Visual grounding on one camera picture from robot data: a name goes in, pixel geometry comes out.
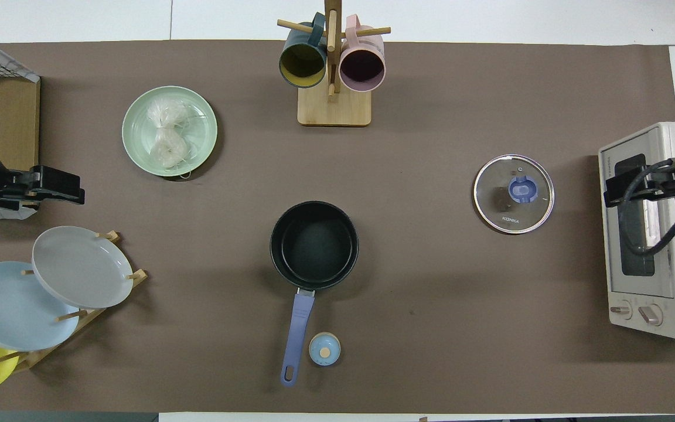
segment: mug handle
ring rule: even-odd
[[[318,46],[322,39],[322,33],[325,31],[325,16],[319,12],[314,14],[311,21],[311,35],[309,36],[309,45]]]
[[[359,46],[359,36],[356,35],[356,29],[361,26],[359,16],[352,14],[346,19],[345,39],[348,41],[348,47]]]

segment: handle hole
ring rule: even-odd
[[[285,379],[288,382],[293,381],[293,371],[294,371],[293,366],[286,366],[286,374],[285,374]]]

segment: pink mug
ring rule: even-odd
[[[353,91],[366,93],[379,86],[385,77],[384,41],[382,35],[358,37],[356,31],[372,29],[362,26],[357,15],[350,15],[345,29],[346,41],[337,64],[340,81]]]

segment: black cable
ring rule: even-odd
[[[645,248],[643,246],[638,246],[632,243],[632,241],[629,238],[629,235],[626,232],[626,227],[623,224],[624,220],[623,214],[627,206],[629,206],[629,198],[632,197],[638,185],[640,185],[640,183],[642,182],[642,179],[648,176],[648,174],[658,170],[662,166],[671,165],[672,162],[673,161],[669,158],[668,160],[660,161],[659,163],[655,163],[652,166],[648,166],[648,168],[640,172],[640,174],[638,174],[637,177],[635,177],[635,179],[632,180],[632,183],[630,183],[629,186],[627,187],[626,192],[624,192],[624,198],[622,200],[622,203],[619,204],[619,231],[621,232],[622,235],[621,238],[622,241],[629,248],[629,251],[632,252],[632,254],[635,254],[636,256],[651,256],[652,254],[656,254],[661,249],[666,247],[668,243],[670,243],[670,241],[675,237],[675,222],[674,222],[673,225],[668,229],[668,232],[666,232],[663,235],[663,237],[661,237],[661,240],[658,243],[656,243],[656,245],[650,248]]]

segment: blue mug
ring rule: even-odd
[[[297,88],[309,88],[322,81],[326,74],[327,47],[322,36],[325,31],[325,16],[314,15],[314,20],[302,22],[303,26],[312,28],[311,34],[291,29],[286,39],[279,69],[281,75]]]

